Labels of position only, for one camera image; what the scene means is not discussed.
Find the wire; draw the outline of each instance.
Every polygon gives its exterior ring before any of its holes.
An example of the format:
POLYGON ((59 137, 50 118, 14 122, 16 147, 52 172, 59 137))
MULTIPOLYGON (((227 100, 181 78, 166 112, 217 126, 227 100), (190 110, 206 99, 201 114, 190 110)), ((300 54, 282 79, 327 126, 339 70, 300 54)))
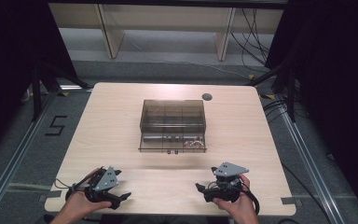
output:
POLYGON ((295 180, 304 188, 304 190, 310 195, 310 197, 313 199, 313 201, 316 202, 316 204, 319 206, 319 208, 322 210, 322 212, 324 213, 324 216, 327 219, 327 222, 329 224, 331 224, 330 218, 328 217, 326 211, 324 210, 324 208, 322 207, 322 205, 318 202, 318 200, 316 200, 316 198, 312 195, 312 193, 310 192, 310 190, 307 188, 307 186, 305 186, 305 184, 295 175, 295 173, 293 173, 292 170, 289 169, 289 167, 287 167, 283 162, 281 162, 282 167, 284 169, 286 169, 294 178, 295 180))
POLYGON ((277 117, 271 119, 268 123, 271 123, 273 120, 277 119, 280 115, 284 114, 284 113, 287 113, 287 110, 286 111, 283 111, 281 114, 279 114, 277 117))
POLYGON ((54 180, 54 186, 55 186, 57 189, 69 189, 69 188, 71 188, 71 186, 68 186, 68 185, 62 183, 62 181, 61 181, 59 178, 56 178, 56 179, 54 180), (64 187, 59 187, 59 186, 57 186, 57 181, 60 182, 60 184, 64 185, 65 188, 64 188, 64 187))
POLYGON ((299 222, 291 219, 291 218, 284 218, 284 219, 281 219, 278 224, 282 224, 283 222, 293 222, 293 223, 296 223, 296 224, 300 224, 299 222))
POLYGON ((264 74, 267 73, 267 72, 265 72, 265 71, 260 71, 260 70, 251 68, 251 67, 249 67, 248 65, 246 65, 246 64, 245 64, 245 61, 243 60, 243 52, 244 52, 244 49, 242 50, 242 54, 241 54, 241 59, 242 59, 242 64, 243 64, 243 66, 245 66, 247 69, 252 70, 252 71, 262 72, 262 73, 264 73, 264 74))
POLYGON ((231 36, 234 38, 234 40, 237 42, 238 45, 240 45, 240 47, 245 50, 249 55, 251 55, 255 60, 257 60, 258 62, 260 62, 261 64, 265 65, 266 63, 263 62, 261 59, 257 58, 257 56, 255 56, 251 51, 249 51, 245 46, 243 46, 240 41, 238 41, 237 37, 235 37, 235 35, 233 33, 231 33, 231 36))
POLYGON ((264 111, 266 111, 266 110, 272 108, 273 106, 281 105, 282 103, 285 103, 285 101, 284 100, 274 101, 272 103, 269 103, 269 104, 263 106, 263 109, 264 109, 264 111))
MULTIPOLYGON (((134 47, 136 47, 138 50, 140 50, 141 52, 145 52, 141 47, 139 47, 137 44, 135 44, 135 42, 127 36, 127 38, 130 40, 130 42, 133 44, 134 47)), ((209 65, 209 64, 199 64, 199 63, 190 63, 190 62, 174 62, 174 61, 169 61, 169 60, 165 60, 165 59, 155 59, 155 58, 151 58, 151 57, 148 57, 148 56, 145 56, 146 58, 152 60, 152 61, 155 61, 155 62, 165 62, 165 63, 188 63, 188 64, 194 64, 194 65, 197 65, 197 66, 203 66, 203 67, 210 67, 212 69, 215 69, 217 71, 220 71, 220 72, 224 72, 224 73, 229 73, 229 74, 233 74, 233 75, 237 75, 237 76, 240 76, 240 77, 245 77, 247 79, 250 79, 248 78, 246 75, 243 75, 243 74, 240 74, 240 73, 236 73, 236 72, 230 72, 230 71, 227 71, 227 70, 223 70, 223 69, 220 69, 220 68, 217 68, 215 66, 212 66, 212 65, 209 65)), ((259 71, 259 70, 254 70, 254 71, 257 71, 257 72, 262 72, 262 73, 266 73, 265 71, 259 71)))
POLYGON ((253 10, 253 12, 254 12, 254 13, 253 13, 253 14, 254 14, 254 16, 253 16, 254 19, 253 19, 253 22, 252 22, 252 25, 251 25, 250 22, 249 22, 249 20, 248 20, 248 18, 246 17, 246 14, 245 14, 244 9, 242 9, 243 17, 245 18, 246 23, 248 24, 248 27, 249 27, 249 31, 250 31, 249 34, 248 34, 248 37, 245 37, 245 35, 242 34, 242 35, 243 35, 243 38, 245 38, 245 40, 246 40, 244 46, 246 47, 246 44, 249 43, 249 44, 250 44, 252 47, 254 47, 255 49, 259 49, 259 50, 260 50, 260 53, 261 53, 261 55, 262 55, 262 57, 263 57, 263 59, 264 59, 264 61, 266 61, 266 60, 267 60, 266 53, 269 53, 269 48, 267 48, 266 46, 264 46, 264 45, 261 44, 261 42, 260 42, 260 39, 259 39, 259 37, 258 37, 258 32, 257 32, 257 23, 256 23, 256 13, 257 13, 257 9, 255 8, 255 9, 253 10), (255 41, 256 41, 258 47, 249 42, 249 38, 250 38, 251 35, 254 37, 254 39, 255 39, 255 41))

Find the brown translucent container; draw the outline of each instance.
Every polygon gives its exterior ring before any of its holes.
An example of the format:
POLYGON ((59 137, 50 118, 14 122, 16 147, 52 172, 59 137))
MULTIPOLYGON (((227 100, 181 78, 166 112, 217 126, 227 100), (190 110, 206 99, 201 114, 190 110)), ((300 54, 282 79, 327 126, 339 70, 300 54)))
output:
POLYGON ((202 100, 144 100, 141 152, 205 152, 205 112, 202 100))

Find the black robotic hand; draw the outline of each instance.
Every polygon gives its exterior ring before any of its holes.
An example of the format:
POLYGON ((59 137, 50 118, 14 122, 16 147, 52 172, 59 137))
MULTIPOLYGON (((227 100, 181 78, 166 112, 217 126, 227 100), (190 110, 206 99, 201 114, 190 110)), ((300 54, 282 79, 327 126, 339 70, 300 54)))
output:
POLYGON ((118 185, 117 175, 120 173, 121 171, 114 170, 111 166, 107 170, 100 168, 68 189, 65 200, 68 200, 69 196, 78 188, 83 187, 83 183, 89 179, 88 184, 85 184, 83 190, 87 199, 92 203, 111 202, 112 206, 110 206, 110 208, 117 209, 120 207, 120 203, 122 201, 126 201, 127 198, 131 195, 130 192, 122 194, 121 196, 117 196, 108 192, 110 189, 118 185))

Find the wooden table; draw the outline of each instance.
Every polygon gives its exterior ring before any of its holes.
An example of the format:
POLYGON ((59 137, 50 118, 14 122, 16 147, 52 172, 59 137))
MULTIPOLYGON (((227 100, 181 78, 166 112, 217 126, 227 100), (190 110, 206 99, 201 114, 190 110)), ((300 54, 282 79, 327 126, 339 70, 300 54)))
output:
MULTIPOLYGON (((214 203, 206 203, 195 183, 215 180, 211 167, 228 161, 250 170, 251 189, 260 202, 260 214, 291 216, 292 197, 265 118, 253 87, 99 83, 89 98, 57 174, 63 183, 80 181, 95 168, 112 165, 122 173, 110 190, 130 198, 117 210, 101 213, 227 216, 214 203), (204 101, 205 153, 140 152, 140 118, 144 99, 204 101)), ((59 211, 61 198, 49 198, 46 209, 59 211)))

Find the black cable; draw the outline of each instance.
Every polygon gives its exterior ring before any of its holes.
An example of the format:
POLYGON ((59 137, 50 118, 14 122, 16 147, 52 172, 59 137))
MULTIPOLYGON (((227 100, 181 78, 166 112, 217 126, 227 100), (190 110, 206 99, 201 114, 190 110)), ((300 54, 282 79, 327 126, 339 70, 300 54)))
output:
POLYGON ((271 123, 273 120, 277 119, 280 115, 284 114, 284 113, 287 113, 287 110, 286 111, 283 111, 281 114, 279 114, 277 117, 271 119, 268 123, 271 123))
POLYGON ((278 224, 282 224, 283 222, 292 222, 292 223, 296 223, 296 224, 300 224, 299 222, 291 219, 291 218, 284 218, 284 219, 281 219, 278 224))
POLYGON ((251 44, 250 42, 249 42, 249 44, 250 44, 251 46, 253 46, 254 48, 256 48, 256 49, 259 49, 260 52, 261 52, 261 54, 262 54, 262 56, 263 56, 263 58, 264 58, 264 60, 266 60, 267 57, 266 57, 265 51, 266 51, 266 52, 269 52, 269 48, 267 48, 266 46, 264 46, 263 44, 261 44, 260 39, 258 38, 257 24, 256 24, 256 19, 255 19, 256 10, 254 10, 254 20, 253 20, 253 22, 252 22, 252 25, 250 24, 248 18, 246 17, 245 11, 244 11, 243 9, 242 9, 242 14, 243 14, 243 17, 244 17, 245 20, 246 20, 246 23, 248 23, 248 27, 249 27, 249 30, 250 30, 250 33, 249 33, 249 35, 248 35, 248 38, 245 38, 245 39, 247 40, 246 43, 248 42, 250 35, 252 35, 252 36, 254 37, 255 41, 257 42, 257 44, 258 44, 259 47, 254 46, 254 45, 251 44))
POLYGON ((305 186, 305 184, 293 173, 292 170, 289 169, 289 167, 287 167, 283 162, 281 162, 282 167, 284 169, 286 169, 294 178, 295 180, 304 188, 304 190, 310 195, 310 197, 313 199, 313 201, 316 202, 316 204, 319 206, 319 208, 322 210, 322 212, 324 213, 324 216, 327 219, 327 222, 329 224, 331 224, 330 218, 328 217, 326 211, 324 210, 324 208, 322 207, 322 205, 318 202, 318 200, 316 200, 316 198, 312 195, 312 193, 310 192, 310 190, 307 188, 307 186, 305 186))
POLYGON ((258 46, 260 47, 260 52, 261 52, 261 55, 262 55, 263 58, 264 58, 264 61, 266 61, 266 60, 267 60, 267 57, 266 57, 266 54, 265 54, 264 50, 262 50, 262 48, 261 48, 261 43, 260 43, 260 39, 258 38, 258 32, 257 32, 257 23, 255 22, 255 16, 256 16, 256 13, 257 13, 257 9, 254 8, 253 12, 254 12, 254 23, 255 23, 255 33, 253 33, 253 34, 254 34, 254 38, 255 38, 255 40, 256 40, 258 46))
POLYGON ((267 113, 267 115, 266 115, 266 117, 268 117, 272 112, 274 112, 275 110, 277 110, 277 109, 281 109, 282 107, 281 106, 279 106, 279 107, 276 107, 276 108, 273 108, 271 111, 269 111, 268 113, 267 113))
POLYGON ((242 59, 242 64, 243 64, 243 66, 245 66, 247 69, 252 70, 252 71, 261 72, 261 73, 264 73, 264 74, 267 73, 267 72, 265 72, 265 71, 260 71, 260 70, 257 70, 257 69, 248 67, 248 66, 245 64, 245 61, 243 60, 243 51, 244 51, 244 49, 242 49, 242 54, 241 54, 241 59, 242 59))
POLYGON ((249 55, 251 55, 255 60, 257 60, 257 61, 260 62, 261 64, 265 65, 265 63, 264 63, 262 60, 260 60, 259 58, 257 58, 251 51, 249 51, 248 49, 246 49, 246 48, 237 40, 237 37, 235 37, 234 34, 231 33, 231 35, 232 35, 232 37, 234 38, 234 40, 238 43, 238 45, 240 45, 240 47, 241 47, 242 49, 244 49, 244 50, 245 50, 249 55))
POLYGON ((274 101, 272 103, 269 103, 269 104, 263 106, 263 110, 266 111, 266 110, 272 108, 273 106, 281 105, 282 103, 285 103, 285 101, 284 100, 274 101))

